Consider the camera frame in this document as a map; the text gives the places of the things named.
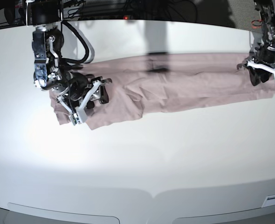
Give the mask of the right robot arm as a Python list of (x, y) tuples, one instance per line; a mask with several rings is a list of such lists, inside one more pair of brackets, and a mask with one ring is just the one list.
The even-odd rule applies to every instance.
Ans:
[[(71, 72), (72, 66), (83, 65), (90, 53), (88, 44), (78, 31), (63, 18), (60, 0), (27, 0), (26, 25), (34, 26), (32, 50), (34, 53), (34, 85), (42, 91), (51, 91), (55, 101), (63, 106), (68, 116), (77, 123), (92, 109), (95, 101), (107, 104), (106, 84), (111, 79), (92, 77)], [(80, 41), (85, 50), (82, 59), (64, 58), (62, 27), (66, 26)]]

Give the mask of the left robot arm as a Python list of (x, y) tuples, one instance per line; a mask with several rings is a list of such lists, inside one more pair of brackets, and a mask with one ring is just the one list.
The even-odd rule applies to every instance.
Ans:
[(247, 69), (251, 84), (257, 86), (271, 77), (275, 79), (275, 0), (255, 0), (254, 5), (260, 19), (252, 21), (251, 25), (261, 28), (261, 38), (238, 68)]

